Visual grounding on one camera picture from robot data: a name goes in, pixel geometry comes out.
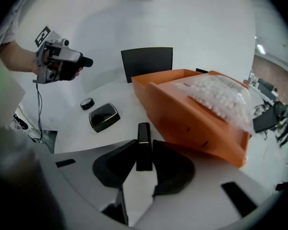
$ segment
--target ceiling light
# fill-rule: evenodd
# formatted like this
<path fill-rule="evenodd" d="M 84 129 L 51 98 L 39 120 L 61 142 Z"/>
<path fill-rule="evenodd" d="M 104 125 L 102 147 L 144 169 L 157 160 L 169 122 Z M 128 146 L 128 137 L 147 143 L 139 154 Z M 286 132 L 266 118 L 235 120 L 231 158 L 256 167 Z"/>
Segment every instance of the ceiling light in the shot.
<path fill-rule="evenodd" d="M 264 47 L 260 44 L 257 45 L 257 48 L 259 49 L 260 53 L 262 53 L 263 55 L 265 55 L 265 50 Z"/>

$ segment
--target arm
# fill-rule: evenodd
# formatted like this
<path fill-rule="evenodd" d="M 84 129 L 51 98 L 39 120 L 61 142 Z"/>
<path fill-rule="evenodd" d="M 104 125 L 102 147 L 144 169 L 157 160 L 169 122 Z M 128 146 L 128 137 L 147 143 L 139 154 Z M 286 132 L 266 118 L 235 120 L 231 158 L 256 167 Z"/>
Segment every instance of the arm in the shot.
<path fill-rule="evenodd" d="M 23 49 L 16 42 L 1 44 L 0 58 L 11 71 L 32 72 L 38 75 L 36 52 Z"/>

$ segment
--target plastic bag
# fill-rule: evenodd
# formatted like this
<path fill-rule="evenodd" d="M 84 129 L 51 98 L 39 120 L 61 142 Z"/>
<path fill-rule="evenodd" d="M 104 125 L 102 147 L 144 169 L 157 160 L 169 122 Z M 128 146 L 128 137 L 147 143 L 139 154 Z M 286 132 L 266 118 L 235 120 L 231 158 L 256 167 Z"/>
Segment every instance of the plastic bag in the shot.
<path fill-rule="evenodd" d="M 255 134 L 251 96 L 239 83 L 226 76 L 203 74 L 175 85 L 229 124 Z"/>

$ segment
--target office chair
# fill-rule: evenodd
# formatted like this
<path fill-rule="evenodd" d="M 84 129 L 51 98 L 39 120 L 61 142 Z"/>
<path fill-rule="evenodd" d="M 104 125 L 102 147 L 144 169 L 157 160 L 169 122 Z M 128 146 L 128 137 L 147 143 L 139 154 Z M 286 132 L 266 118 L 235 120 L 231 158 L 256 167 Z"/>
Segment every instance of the office chair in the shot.
<path fill-rule="evenodd" d="M 173 48 L 150 47 L 121 51 L 127 82 L 131 77 L 172 70 Z"/>
<path fill-rule="evenodd" d="M 273 128 L 279 121 L 286 118 L 288 115 L 288 105 L 282 102 L 275 102 L 268 110 L 260 116 L 253 119 L 253 126 L 256 133 L 265 133 L 267 139 L 267 130 Z"/>

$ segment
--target orange plastic bin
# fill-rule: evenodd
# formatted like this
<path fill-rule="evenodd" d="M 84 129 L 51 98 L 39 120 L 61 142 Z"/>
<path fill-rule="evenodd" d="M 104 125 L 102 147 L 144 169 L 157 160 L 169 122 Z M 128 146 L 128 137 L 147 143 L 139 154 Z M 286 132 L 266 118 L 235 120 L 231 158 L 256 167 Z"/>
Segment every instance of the orange plastic bin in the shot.
<path fill-rule="evenodd" d="M 132 77 L 133 90 L 165 141 L 218 156 L 241 167 L 246 161 L 250 135 L 231 126 L 173 84 L 200 74 L 179 69 L 136 76 Z"/>

